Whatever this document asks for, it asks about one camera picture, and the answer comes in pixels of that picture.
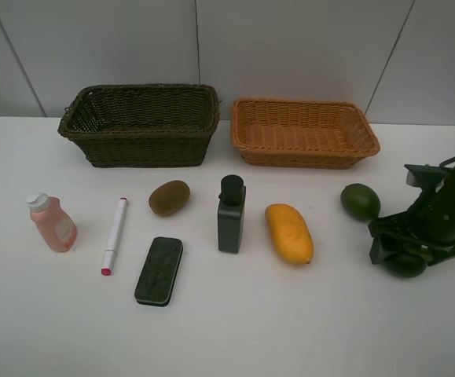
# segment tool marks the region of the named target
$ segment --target kiwi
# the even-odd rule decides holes
[[[183,208],[190,197],[190,188],[184,181],[170,181],[156,188],[149,197],[154,214],[169,216]]]

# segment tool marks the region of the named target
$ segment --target yellow mango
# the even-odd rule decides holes
[[[301,214],[287,204],[271,204],[266,208],[266,220],[276,251],[290,263],[311,262],[313,240]]]

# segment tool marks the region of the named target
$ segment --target marker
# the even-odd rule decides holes
[[[107,247],[103,256],[103,264],[101,265],[101,275],[110,276],[112,268],[117,256],[117,248],[119,247],[120,233],[123,231],[124,217],[126,216],[127,199],[120,198],[119,205],[117,206],[116,216],[112,224],[112,230],[108,237]]]

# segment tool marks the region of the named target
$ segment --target black bottle cap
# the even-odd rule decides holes
[[[227,175],[220,182],[220,200],[227,206],[237,206],[243,202],[244,182],[237,175]]]

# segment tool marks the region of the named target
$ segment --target basket rim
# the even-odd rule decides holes
[[[354,110],[361,118],[362,123],[365,125],[365,130],[373,142],[371,148],[366,149],[351,149],[348,151],[337,151],[333,149],[323,148],[288,148],[288,147],[274,147],[274,146],[254,146],[241,141],[237,135],[238,130],[238,108],[243,103],[279,103],[279,104],[327,104],[335,105],[338,107],[348,107]],[[280,154],[298,154],[309,156],[324,156],[324,157],[352,157],[352,158],[365,158],[374,156],[380,151],[380,144],[376,135],[372,131],[367,118],[363,111],[355,104],[346,101],[307,101],[307,100],[287,100],[282,98],[238,98],[233,103],[231,111],[231,141],[240,152],[251,152],[261,155],[280,155]]]
[[[68,129],[68,124],[71,122],[75,111],[80,106],[81,101],[89,92],[93,90],[139,90],[139,89],[157,89],[157,88],[172,88],[172,89],[195,89],[202,90],[210,94],[209,100],[213,104],[213,114],[210,124],[202,130],[177,130],[177,129],[158,129],[158,130],[106,130],[106,131],[80,131]],[[65,109],[65,113],[61,117],[58,133],[69,140],[85,140],[85,139],[113,139],[113,138],[172,138],[172,137],[190,137],[202,138],[210,137],[216,131],[220,111],[218,105],[218,95],[213,86],[203,84],[123,84],[112,85],[102,84],[88,86],[79,91],[74,101]]]

